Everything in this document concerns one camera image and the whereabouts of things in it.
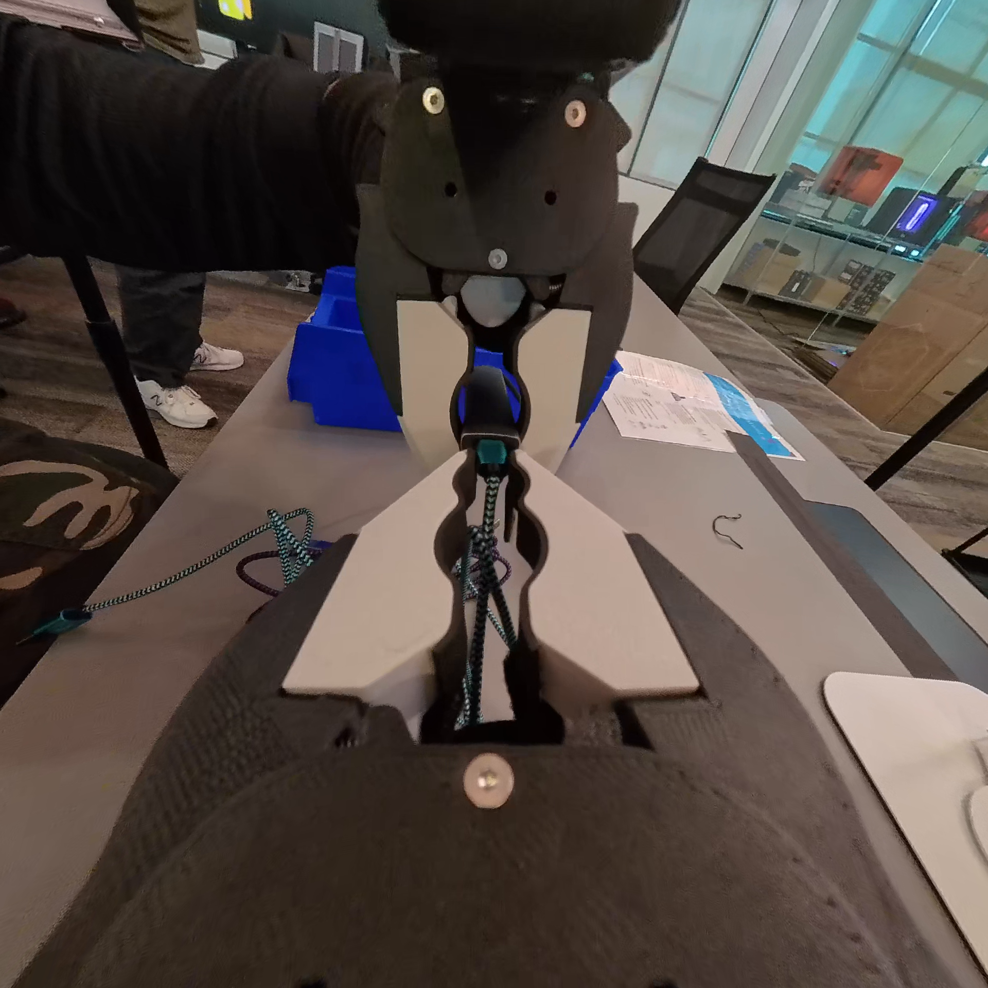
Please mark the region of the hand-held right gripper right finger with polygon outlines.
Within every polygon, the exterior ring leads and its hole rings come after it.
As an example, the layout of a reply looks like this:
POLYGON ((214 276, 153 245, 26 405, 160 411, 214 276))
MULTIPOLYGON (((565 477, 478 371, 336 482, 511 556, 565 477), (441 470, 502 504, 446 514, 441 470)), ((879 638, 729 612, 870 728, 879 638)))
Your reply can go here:
POLYGON ((525 451, 512 459, 511 533, 531 570, 520 642, 552 710, 576 720, 620 701, 698 694, 630 535, 525 451))

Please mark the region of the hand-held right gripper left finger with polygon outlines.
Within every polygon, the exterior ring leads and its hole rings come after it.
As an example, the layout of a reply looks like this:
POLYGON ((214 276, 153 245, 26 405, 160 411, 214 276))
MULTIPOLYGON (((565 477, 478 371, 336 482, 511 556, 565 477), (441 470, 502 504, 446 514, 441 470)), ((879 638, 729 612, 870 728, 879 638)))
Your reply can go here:
POLYGON ((285 675, 290 696, 353 698, 418 721, 436 698, 433 649, 452 624, 436 538, 461 504, 459 451, 366 523, 285 675))

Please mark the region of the blue plastic bin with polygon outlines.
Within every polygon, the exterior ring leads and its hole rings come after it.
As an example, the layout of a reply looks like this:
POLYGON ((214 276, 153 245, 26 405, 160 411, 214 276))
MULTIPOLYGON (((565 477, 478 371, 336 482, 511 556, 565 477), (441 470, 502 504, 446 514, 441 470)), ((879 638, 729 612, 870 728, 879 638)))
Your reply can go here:
POLYGON ((364 335, 353 267, 326 271, 315 313, 296 328, 287 381, 317 425, 401 431, 364 335))

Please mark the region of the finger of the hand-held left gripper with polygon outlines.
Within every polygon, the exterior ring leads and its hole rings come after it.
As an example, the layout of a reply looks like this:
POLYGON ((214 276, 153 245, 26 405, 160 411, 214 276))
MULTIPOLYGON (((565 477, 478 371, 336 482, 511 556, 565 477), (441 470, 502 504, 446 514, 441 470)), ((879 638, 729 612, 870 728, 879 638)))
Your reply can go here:
POLYGON ((462 325, 443 305, 397 303, 401 413, 407 445, 427 472, 460 449, 451 405, 467 371, 470 344, 462 325))
POLYGON ((522 392, 521 448, 556 473, 579 429, 591 315, 551 309, 525 329, 517 342, 516 378, 522 392))

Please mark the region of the blue printed leaflet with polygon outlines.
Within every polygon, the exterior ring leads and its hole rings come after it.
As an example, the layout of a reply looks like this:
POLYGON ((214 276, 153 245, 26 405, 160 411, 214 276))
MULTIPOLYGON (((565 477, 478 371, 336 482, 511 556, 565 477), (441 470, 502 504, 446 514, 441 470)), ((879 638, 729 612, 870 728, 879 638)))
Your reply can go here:
POLYGON ((747 391, 724 377, 701 376, 710 392, 711 407, 723 417, 726 430, 750 438, 762 453, 776 460, 804 461, 747 391))

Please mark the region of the black metal stand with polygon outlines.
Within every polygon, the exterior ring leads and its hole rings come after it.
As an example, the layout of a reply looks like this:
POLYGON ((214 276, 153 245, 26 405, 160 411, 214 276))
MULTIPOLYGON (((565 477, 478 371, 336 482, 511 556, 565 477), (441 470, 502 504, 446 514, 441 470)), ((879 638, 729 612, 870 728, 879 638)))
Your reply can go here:
MULTIPOLYGON (((981 401, 987 393, 987 371, 983 369, 970 383, 964 386, 910 438, 908 438, 883 463, 877 466, 864 479, 864 484, 876 491, 896 476, 922 451, 951 426, 954 426, 970 409, 981 401)), ((987 597, 987 558, 970 550, 987 538, 987 528, 969 537, 951 549, 942 550, 941 555, 953 569, 963 576, 982 597, 987 597)))

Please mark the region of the camouflage patterned cloth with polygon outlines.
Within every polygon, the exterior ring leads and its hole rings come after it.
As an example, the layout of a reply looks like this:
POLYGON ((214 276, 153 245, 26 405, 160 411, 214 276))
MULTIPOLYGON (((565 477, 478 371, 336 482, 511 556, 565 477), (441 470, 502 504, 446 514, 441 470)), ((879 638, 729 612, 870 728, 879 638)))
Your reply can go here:
POLYGON ((178 484, 129 452, 1 420, 1 702, 54 641, 44 622, 87 602, 178 484))

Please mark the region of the shelf with machines and boxes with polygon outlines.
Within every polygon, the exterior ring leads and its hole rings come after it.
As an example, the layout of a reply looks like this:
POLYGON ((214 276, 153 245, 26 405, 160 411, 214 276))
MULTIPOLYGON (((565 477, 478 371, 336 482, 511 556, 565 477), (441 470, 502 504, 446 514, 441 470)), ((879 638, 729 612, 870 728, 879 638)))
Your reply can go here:
POLYGON ((986 153, 941 176, 847 146, 820 171, 792 164, 724 278, 746 303, 868 326, 920 296, 986 312, 986 153))

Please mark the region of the black tripod leg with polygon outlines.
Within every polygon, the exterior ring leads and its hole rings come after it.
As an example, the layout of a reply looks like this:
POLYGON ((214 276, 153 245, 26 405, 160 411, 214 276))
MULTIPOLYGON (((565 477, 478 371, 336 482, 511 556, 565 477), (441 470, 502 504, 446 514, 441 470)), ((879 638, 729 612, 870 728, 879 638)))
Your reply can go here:
POLYGON ((68 256, 61 260, 83 310, 93 346, 105 366, 131 432, 143 456, 168 470, 168 463, 152 425, 142 395, 131 373, 130 360, 117 323, 105 305, 104 296, 89 260, 68 256))

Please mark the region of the cardboard box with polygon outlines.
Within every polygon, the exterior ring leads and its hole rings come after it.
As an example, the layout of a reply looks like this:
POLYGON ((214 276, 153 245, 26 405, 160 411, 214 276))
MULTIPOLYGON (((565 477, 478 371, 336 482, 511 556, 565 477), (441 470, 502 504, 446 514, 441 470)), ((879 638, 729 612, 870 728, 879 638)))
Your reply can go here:
POLYGON ((986 360, 986 255, 943 244, 827 386, 874 426, 911 436, 986 360))

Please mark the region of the black mesh office chair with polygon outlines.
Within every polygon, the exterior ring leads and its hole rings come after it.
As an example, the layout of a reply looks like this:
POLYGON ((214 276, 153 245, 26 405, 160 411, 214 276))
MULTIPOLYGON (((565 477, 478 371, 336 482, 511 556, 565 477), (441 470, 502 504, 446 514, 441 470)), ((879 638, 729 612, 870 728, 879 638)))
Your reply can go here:
POLYGON ((763 201, 777 175, 730 169, 698 157, 633 247, 633 268, 673 314, 763 201))

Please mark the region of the white printed paper sheet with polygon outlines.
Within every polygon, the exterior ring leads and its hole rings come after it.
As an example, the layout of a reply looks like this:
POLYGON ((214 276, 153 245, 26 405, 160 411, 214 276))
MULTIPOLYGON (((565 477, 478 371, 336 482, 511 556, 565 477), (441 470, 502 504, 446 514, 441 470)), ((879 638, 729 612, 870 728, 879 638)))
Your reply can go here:
POLYGON ((620 351, 621 370, 602 398, 624 438, 652 440, 707 451, 734 452, 736 430, 713 381, 698 369, 620 351))

